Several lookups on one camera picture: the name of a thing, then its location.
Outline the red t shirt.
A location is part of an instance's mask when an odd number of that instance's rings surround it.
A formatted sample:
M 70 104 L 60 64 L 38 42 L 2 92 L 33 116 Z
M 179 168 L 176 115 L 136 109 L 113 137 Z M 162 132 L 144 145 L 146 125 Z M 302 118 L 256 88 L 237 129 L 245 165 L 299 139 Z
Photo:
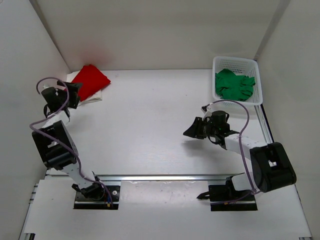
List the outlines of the red t shirt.
M 85 65 L 74 77 L 71 83 L 82 84 L 78 90 L 80 101 L 89 97 L 111 84 L 111 81 L 94 65 Z

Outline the white t shirt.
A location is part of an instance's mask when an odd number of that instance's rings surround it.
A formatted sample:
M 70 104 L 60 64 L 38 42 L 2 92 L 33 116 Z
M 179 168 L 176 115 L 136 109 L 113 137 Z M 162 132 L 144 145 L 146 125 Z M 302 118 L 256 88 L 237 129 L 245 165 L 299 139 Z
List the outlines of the white t shirt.
M 71 83 L 72 80 L 77 76 L 78 73 L 79 73 L 79 71 L 74 71 L 74 72 L 68 74 L 68 75 L 66 76 L 66 81 L 67 81 L 68 83 Z M 99 91 L 97 91 L 96 93 L 94 93 L 93 95 L 91 95 L 90 97 L 88 97 L 86 100 L 80 101 L 78 105 L 81 106 L 81 105 L 84 105 L 84 104 L 99 102 L 99 101 L 101 101 L 102 99 L 103 99 L 103 98 L 102 98 L 102 91 L 99 90 Z

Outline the green t shirt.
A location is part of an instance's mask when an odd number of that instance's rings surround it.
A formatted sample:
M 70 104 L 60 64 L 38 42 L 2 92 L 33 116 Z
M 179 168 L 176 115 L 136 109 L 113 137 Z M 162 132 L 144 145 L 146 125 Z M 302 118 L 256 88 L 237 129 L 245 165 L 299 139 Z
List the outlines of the green t shirt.
M 254 93 L 255 78 L 247 75 L 236 75 L 229 69 L 215 73 L 215 93 L 225 100 L 248 100 Z

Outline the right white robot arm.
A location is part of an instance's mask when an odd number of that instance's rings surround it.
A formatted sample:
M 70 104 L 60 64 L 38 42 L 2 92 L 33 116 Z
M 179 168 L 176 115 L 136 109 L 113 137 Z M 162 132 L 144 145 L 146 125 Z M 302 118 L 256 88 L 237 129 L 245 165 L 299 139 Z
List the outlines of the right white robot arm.
M 196 117 L 183 135 L 193 139 L 208 139 L 226 151 L 241 155 L 245 173 L 231 177 L 224 193 L 230 200 L 238 199 L 244 190 L 267 193 L 294 185 L 297 176 L 289 157 L 279 142 L 265 143 L 252 140 L 231 129 L 230 115 L 222 110 L 208 111 Z

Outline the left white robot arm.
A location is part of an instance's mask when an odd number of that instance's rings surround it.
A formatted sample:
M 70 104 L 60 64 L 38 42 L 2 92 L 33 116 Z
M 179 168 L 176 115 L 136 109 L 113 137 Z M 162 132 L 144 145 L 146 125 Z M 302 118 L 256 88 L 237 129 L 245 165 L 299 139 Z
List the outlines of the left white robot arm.
M 44 85 L 40 90 L 40 84 L 36 84 L 46 104 L 43 107 L 45 119 L 30 125 L 33 141 L 47 169 L 67 174 L 74 181 L 72 188 L 85 198 L 100 200 L 105 188 L 93 172 L 83 173 L 77 147 L 66 128 L 71 117 L 69 109 L 75 110 L 80 102 L 82 84 L 56 80 L 64 89 Z

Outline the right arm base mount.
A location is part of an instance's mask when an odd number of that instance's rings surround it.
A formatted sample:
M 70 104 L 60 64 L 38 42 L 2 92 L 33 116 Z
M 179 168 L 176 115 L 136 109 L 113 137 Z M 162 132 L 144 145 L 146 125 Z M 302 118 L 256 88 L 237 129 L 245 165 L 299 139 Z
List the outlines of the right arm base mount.
M 232 182 L 224 185 L 209 185 L 208 191 L 200 193 L 198 200 L 209 200 L 211 212 L 257 211 L 255 196 L 250 190 L 235 190 Z

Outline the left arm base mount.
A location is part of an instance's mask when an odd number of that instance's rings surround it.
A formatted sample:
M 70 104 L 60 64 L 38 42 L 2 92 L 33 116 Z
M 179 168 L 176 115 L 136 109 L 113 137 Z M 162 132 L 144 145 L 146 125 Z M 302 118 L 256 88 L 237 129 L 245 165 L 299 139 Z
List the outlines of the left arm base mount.
M 118 210 L 121 186 L 106 185 L 110 195 L 99 184 L 80 189 L 77 184 L 71 186 L 76 194 L 73 208 L 75 210 Z

